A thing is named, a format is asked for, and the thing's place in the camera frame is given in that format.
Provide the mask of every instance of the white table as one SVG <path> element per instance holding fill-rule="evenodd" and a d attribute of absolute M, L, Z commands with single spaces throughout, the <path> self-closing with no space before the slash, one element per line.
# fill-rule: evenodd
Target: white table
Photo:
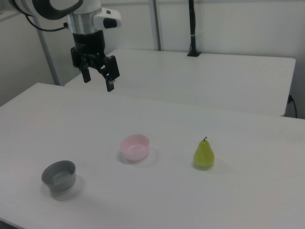
<path fill-rule="evenodd" d="M 113 94 L 281 116 L 285 113 L 295 59 L 118 49 L 121 76 Z M 90 69 L 65 86 L 106 92 L 105 80 Z"/>
<path fill-rule="evenodd" d="M 151 151 L 130 164 L 120 141 Z M 200 140 L 214 166 L 197 170 Z M 0 107 L 0 218 L 26 229 L 287 229 L 304 226 L 305 122 L 37 84 Z M 77 181 L 41 181 L 71 160 Z"/>

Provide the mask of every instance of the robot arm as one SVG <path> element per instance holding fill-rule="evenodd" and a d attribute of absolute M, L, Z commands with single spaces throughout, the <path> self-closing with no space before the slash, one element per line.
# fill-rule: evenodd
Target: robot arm
<path fill-rule="evenodd" d="M 85 83 L 91 80 L 88 68 L 96 69 L 105 78 L 107 91 L 110 92 L 120 73 L 115 56 L 104 54 L 103 30 L 120 27 L 121 15 L 116 10 L 102 8 L 100 0 L 69 1 L 71 6 L 64 10 L 53 7 L 50 0 L 10 0 L 10 5 L 6 3 L 4 9 L 17 10 L 17 5 L 19 10 L 35 17 L 49 20 L 66 17 L 75 42 L 75 47 L 71 49 L 74 67 L 82 72 Z"/>

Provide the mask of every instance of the black cable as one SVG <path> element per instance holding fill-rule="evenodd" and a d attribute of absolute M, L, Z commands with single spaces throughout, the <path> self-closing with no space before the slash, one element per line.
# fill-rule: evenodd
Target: black cable
<path fill-rule="evenodd" d="M 44 32 L 56 32 L 56 31 L 64 30 L 64 29 L 65 29 L 65 27 L 61 27 L 61 28 L 54 29 L 54 30 L 45 30 L 45 29 L 40 28 L 40 27 L 38 27 L 37 25 L 35 25 L 35 24 L 29 19 L 29 17 L 28 17 L 27 15 L 25 15 L 25 17 L 27 18 L 28 22 L 29 22 L 32 26 L 34 26 L 36 29 L 41 30 L 41 31 L 44 31 Z"/>
<path fill-rule="evenodd" d="M 56 32 L 56 31 L 64 30 L 64 29 L 66 28 L 66 27 L 61 27 L 61 28 L 54 29 L 54 30 L 46 30 L 46 29 L 40 28 L 40 27 L 38 27 L 37 25 L 35 25 L 35 24 L 29 19 L 29 17 L 33 17 L 33 15 L 30 15 L 30 14 L 24 12 L 22 9 L 20 9 L 20 7 L 17 5 L 17 3 L 16 3 L 15 0 L 12 0 L 12 3 L 13 3 L 13 5 L 15 6 L 15 8 L 16 8 L 17 10 L 19 10 L 22 14 L 25 15 L 25 17 L 26 17 L 26 19 L 28 20 L 28 22 L 29 22 L 32 26 L 34 26 L 36 29 L 38 29 L 38 30 L 41 30 L 41 31 L 44 31 L 44 32 Z"/>
<path fill-rule="evenodd" d="M 21 13 L 23 13 L 24 15 L 28 16 L 28 17 L 33 17 L 33 15 L 30 15 L 26 12 L 24 12 L 22 9 L 20 9 L 20 7 L 17 5 L 16 1 L 15 0 L 12 0 L 12 3 L 14 5 L 14 7 L 19 10 Z"/>
<path fill-rule="evenodd" d="M 294 106 L 295 106 L 295 118 L 297 118 L 297 112 L 296 112 L 296 105 L 295 105 L 295 100 L 293 98 L 291 98 L 291 102 L 294 103 Z"/>

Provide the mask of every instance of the bowl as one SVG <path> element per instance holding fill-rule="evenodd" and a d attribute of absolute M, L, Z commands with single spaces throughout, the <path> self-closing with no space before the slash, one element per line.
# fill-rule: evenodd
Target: bowl
<path fill-rule="evenodd" d="M 145 135 L 130 135 L 122 140 L 120 150 L 130 161 L 139 161 L 149 153 L 149 139 Z"/>
<path fill-rule="evenodd" d="M 75 164 L 71 161 L 55 162 L 43 171 L 41 179 L 52 192 L 64 191 L 75 183 Z"/>

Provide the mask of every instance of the black pole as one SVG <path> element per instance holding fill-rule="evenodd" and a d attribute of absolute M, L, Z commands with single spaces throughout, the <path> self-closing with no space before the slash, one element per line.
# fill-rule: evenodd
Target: black pole
<path fill-rule="evenodd" d="M 190 52 L 187 56 L 199 56 L 200 52 L 196 50 L 196 36 L 195 36 L 195 29 L 196 29 L 196 17 L 195 17 L 195 10 L 194 10 L 194 0 L 189 0 L 189 10 L 190 10 L 190 27 L 191 27 L 191 47 Z"/>

